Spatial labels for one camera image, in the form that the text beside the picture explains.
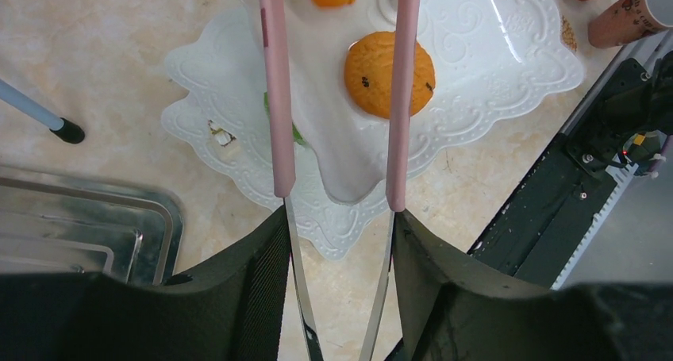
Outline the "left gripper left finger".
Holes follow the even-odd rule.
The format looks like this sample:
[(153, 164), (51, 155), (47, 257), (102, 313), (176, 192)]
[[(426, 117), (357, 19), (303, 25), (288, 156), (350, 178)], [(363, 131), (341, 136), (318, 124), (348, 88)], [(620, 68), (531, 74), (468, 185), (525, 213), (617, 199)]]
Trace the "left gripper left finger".
[(287, 290), (287, 213), (157, 286), (102, 273), (1, 277), (4, 360), (274, 360)]

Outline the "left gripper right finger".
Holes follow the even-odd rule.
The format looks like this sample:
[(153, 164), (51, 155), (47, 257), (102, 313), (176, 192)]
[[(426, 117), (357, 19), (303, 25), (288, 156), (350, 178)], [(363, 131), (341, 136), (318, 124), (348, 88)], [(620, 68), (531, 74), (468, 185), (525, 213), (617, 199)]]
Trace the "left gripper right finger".
[(669, 360), (672, 288), (580, 284), (550, 290), (474, 259), (408, 211), (393, 265), (408, 360)]

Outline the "orange round pastry toy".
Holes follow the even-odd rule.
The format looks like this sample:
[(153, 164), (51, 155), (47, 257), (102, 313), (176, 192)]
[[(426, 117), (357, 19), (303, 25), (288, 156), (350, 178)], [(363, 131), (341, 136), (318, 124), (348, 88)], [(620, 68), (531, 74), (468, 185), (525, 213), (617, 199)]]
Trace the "orange round pastry toy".
[[(354, 103), (365, 113), (390, 117), (394, 33), (371, 33), (348, 50), (344, 84)], [(434, 95), (435, 70), (431, 56), (415, 44), (411, 114), (420, 112)]]

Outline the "pink metal tongs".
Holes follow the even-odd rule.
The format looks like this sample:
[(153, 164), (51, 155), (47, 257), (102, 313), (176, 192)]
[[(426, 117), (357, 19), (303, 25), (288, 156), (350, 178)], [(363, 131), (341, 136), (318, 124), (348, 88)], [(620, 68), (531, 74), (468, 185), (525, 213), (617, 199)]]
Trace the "pink metal tongs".
[[(259, 4), (270, 112), (274, 192), (277, 197), (283, 200), (283, 208), (287, 214), (286, 224), (289, 231), (294, 285), (308, 356), (311, 360), (321, 360), (323, 355), (302, 264), (294, 208), (290, 199), (296, 174), (284, 0), (259, 0)], [(386, 169), (386, 199), (390, 208), (390, 223), (383, 265), (359, 356), (361, 360), (370, 360), (375, 350), (386, 300), (390, 269), (392, 268), (394, 220), (397, 213), (404, 211), (406, 208), (410, 111), (412, 107), (419, 7), (420, 0), (398, 0)]]

